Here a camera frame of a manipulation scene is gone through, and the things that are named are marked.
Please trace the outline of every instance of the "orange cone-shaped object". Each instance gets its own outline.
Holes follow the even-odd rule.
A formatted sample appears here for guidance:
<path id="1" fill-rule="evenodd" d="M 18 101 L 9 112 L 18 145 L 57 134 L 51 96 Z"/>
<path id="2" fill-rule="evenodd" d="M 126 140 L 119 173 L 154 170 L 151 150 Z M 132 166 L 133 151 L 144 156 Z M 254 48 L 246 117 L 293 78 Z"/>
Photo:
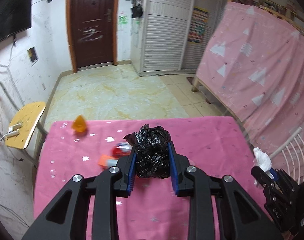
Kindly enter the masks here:
<path id="1" fill-rule="evenodd" d="M 85 119 L 82 115 L 79 115 L 72 124 L 72 129 L 76 132 L 85 132 L 87 129 Z"/>

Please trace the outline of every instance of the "colorful poster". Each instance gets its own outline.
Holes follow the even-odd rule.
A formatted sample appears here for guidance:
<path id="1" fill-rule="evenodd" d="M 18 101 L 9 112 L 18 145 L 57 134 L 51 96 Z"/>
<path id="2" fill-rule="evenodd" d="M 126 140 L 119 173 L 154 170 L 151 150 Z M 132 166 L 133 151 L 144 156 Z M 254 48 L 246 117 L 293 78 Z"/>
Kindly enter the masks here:
<path id="1" fill-rule="evenodd" d="M 206 23 L 208 22 L 208 17 L 209 12 L 207 10 L 199 7 L 194 7 L 188 41 L 194 43 L 202 42 Z"/>

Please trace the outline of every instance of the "door frame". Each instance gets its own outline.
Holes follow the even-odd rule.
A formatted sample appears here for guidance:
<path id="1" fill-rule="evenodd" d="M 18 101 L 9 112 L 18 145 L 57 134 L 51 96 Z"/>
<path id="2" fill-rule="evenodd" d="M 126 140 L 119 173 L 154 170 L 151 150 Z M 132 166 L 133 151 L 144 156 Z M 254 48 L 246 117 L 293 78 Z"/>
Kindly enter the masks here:
<path id="1" fill-rule="evenodd" d="M 118 65 L 117 62 L 117 10 L 118 10 L 119 0 L 113 1 L 113 26 L 112 26 L 112 46 L 113 46 L 113 64 Z M 66 31 L 67 31 L 67 39 L 69 44 L 70 56 L 72 61 L 72 70 L 73 73 L 77 72 L 77 64 L 76 64 L 76 53 L 75 47 L 73 42 L 73 35 L 72 35 L 72 26 L 71 26 L 71 0 L 66 0 Z"/>

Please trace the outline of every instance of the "door threshold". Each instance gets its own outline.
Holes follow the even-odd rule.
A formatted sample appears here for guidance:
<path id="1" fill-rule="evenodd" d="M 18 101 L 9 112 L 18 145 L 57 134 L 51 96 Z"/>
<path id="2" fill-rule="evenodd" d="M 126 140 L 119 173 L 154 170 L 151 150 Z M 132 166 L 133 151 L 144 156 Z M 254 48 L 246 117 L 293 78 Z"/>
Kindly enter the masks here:
<path id="1" fill-rule="evenodd" d="M 109 65 L 113 65 L 113 62 L 106 62 L 106 63 L 100 63 L 100 64 L 91 65 L 91 66 L 81 67 L 81 68 L 78 68 L 77 71 L 86 70 L 86 69 L 90 69 L 90 68 L 96 68 L 96 67 L 109 66 Z"/>

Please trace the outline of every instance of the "green drawing on wall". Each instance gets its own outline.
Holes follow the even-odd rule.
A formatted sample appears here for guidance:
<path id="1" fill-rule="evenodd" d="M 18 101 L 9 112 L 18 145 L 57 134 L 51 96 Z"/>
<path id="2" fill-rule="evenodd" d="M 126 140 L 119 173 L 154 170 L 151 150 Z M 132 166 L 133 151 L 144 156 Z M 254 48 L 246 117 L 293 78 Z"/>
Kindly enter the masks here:
<path id="1" fill-rule="evenodd" d="M 119 24 L 126 25 L 128 23 L 128 17 L 126 15 L 119 16 Z"/>

